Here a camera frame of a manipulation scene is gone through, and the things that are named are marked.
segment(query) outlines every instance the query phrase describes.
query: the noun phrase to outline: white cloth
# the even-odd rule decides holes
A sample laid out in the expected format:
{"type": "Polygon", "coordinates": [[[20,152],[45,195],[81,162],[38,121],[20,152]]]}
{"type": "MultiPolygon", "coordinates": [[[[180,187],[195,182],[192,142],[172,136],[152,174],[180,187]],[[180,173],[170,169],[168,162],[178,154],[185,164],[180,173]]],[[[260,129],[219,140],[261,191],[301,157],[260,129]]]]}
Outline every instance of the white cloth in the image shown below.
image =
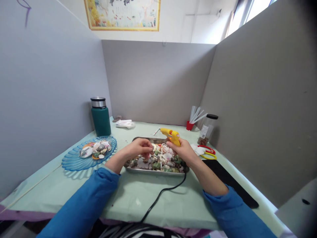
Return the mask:
{"type": "Polygon", "coordinates": [[[198,147],[198,146],[195,145],[195,144],[191,144],[191,147],[192,147],[192,149],[195,151],[195,153],[196,153],[198,156],[204,154],[205,151],[206,151],[206,148],[204,148],[204,147],[198,147]]]}
{"type": "Polygon", "coordinates": [[[118,120],[116,122],[116,127],[125,127],[128,129],[132,129],[135,127],[135,122],[132,120],[118,120]]]}

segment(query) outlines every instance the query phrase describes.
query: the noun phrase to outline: cubicle divider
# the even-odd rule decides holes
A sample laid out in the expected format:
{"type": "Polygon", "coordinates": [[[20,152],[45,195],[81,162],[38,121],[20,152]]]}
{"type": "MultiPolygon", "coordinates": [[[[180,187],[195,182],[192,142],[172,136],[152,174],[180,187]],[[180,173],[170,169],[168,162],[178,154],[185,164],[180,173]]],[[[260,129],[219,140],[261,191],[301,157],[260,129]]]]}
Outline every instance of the cubicle divider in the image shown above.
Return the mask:
{"type": "Polygon", "coordinates": [[[317,177],[316,42],[279,0],[217,45],[201,107],[214,145],[275,206],[317,177]]]}
{"type": "Polygon", "coordinates": [[[111,104],[101,40],[64,6],[2,0],[0,10],[2,200],[93,130],[90,97],[111,104]]]}
{"type": "Polygon", "coordinates": [[[102,40],[113,115],[186,125],[216,45],[102,40]]]}

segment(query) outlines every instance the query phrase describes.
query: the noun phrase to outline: hand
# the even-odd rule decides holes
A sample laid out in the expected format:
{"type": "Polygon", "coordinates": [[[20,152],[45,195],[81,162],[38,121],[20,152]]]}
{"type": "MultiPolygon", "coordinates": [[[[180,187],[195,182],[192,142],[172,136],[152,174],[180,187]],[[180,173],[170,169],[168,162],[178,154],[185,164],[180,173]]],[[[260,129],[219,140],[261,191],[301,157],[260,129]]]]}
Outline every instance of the hand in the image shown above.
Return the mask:
{"type": "Polygon", "coordinates": [[[175,151],[189,167],[197,160],[200,160],[187,140],[182,138],[179,138],[178,140],[181,143],[181,146],[177,146],[170,141],[166,142],[166,144],[168,147],[172,148],[172,150],[175,151]]]}
{"type": "Polygon", "coordinates": [[[144,158],[150,158],[150,152],[153,151],[153,146],[151,142],[147,139],[138,138],[134,140],[131,144],[124,147],[120,152],[126,157],[126,161],[142,155],[144,158]]]}

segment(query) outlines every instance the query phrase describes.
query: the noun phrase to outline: red cup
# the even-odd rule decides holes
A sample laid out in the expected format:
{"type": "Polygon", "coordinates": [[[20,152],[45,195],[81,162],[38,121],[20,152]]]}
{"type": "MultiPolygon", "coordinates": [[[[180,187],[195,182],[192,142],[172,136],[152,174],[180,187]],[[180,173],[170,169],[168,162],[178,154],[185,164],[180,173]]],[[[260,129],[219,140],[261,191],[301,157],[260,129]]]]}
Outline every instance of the red cup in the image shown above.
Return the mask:
{"type": "Polygon", "coordinates": [[[186,130],[191,131],[193,129],[194,124],[189,123],[189,121],[187,121],[187,125],[186,125],[186,130]]]}

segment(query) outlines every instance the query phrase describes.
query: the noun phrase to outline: black cable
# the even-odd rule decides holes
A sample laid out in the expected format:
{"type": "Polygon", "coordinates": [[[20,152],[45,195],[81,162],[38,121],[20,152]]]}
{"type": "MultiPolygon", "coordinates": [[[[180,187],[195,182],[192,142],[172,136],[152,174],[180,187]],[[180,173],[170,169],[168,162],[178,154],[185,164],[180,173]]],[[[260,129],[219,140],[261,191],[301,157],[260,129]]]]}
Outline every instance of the black cable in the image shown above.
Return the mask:
{"type": "Polygon", "coordinates": [[[157,203],[157,201],[159,200],[159,197],[161,196],[161,194],[164,192],[164,191],[168,191],[168,190],[173,190],[173,189],[176,189],[177,187],[179,187],[180,185],[182,185],[183,182],[185,182],[185,179],[186,179],[186,172],[185,172],[185,175],[184,175],[184,179],[183,181],[176,185],[175,187],[171,187],[171,188],[164,188],[160,191],[160,193],[158,194],[158,197],[156,198],[155,202],[152,204],[152,206],[150,206],[150,208],[148,209],[148,211],[146,212],[146,214],[144,215],[144,217],[142,218],[142,220],[140,221],[141,223],[144,222],[144,220],[146,219],[146,217],[148,216],[148,214],[150,213],[150,211],[152,210],[152,208],[155,206],[155,204],[157,203]]]}

